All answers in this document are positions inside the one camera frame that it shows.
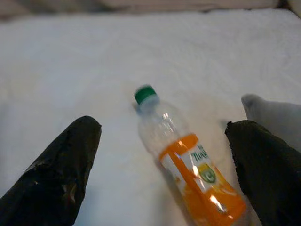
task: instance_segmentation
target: white cloth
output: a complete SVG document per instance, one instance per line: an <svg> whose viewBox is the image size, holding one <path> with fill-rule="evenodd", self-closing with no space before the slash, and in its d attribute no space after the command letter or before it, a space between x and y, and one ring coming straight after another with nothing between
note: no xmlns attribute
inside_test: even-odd
<svg viewBox="0 0 301 226"><path fill-rule="evenodd" d="M222 122L246 118L245 93L300 102L300 37L297 16L268 9L1 24L0 195L88 114L103 134L75 225L188 225L139 139L133 92L149 83L177 106L239 189Z"/></svg>
<svg viewBox="0 0 301 226"><path fill-rule="evenodd" d="M241 100L248 120L264 126L301 152L301 105L268 101L255 94L244 95Z"/></svg>

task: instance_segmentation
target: white fabric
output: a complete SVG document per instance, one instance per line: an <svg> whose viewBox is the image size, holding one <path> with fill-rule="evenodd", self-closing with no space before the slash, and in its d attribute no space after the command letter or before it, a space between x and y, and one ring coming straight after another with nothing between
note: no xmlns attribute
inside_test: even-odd
<svg viewBox="0 0 301 226"><path fill-rule="evenodd" d="M301 152L301 105L268 101L255 94L246 94L241 101L248 120L264 126Z"/></svg>
<svg viewBox="0 0 301 226"><path fill-rule="evenodd" d="M134 90L176 105L239 189L223 122L246 118L245 93L300 103L300 37L297 16L269 9L0 25L0 195L88 114L103 134L75 225L188 225L139 139Z"/></svg>

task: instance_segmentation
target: bottle cap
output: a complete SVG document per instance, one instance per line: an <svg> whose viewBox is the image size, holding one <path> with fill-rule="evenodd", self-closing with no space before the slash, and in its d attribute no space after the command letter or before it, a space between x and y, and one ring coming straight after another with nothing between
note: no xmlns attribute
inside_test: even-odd
<svg viewBox="0 0 301 226"><path fill-rule="evenodd" d="M141 104L146 98L157 95L151 85L144 85L137 89L134 96L138 104Z"/></svg>

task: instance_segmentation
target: transparent plastic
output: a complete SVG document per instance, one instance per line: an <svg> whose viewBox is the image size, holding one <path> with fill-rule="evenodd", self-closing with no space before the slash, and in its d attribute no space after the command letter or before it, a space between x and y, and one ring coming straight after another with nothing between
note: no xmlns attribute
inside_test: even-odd
<svg viewBox="0 0 301 226"><path fill-rule="evenodd" d="M139 135L156 160L166 147L192 134L177 108L161 101L157 95L151 95L143 100L139 105L138 113L141 116L138 124ZM232 226L248 225L246 218L246 213L242 214Z"/></svg>

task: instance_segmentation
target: bottle neck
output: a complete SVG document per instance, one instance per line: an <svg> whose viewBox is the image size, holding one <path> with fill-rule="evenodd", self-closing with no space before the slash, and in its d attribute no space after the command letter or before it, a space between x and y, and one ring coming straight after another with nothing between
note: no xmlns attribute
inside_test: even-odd
<svg viewBox="0 0 301 226"><path fill-rule="evenodd" d="M139 110L143 114L151 113L155 109L155 106L159 104L159 102L159 97L157 95L152 95L140 103Z"/></svg>

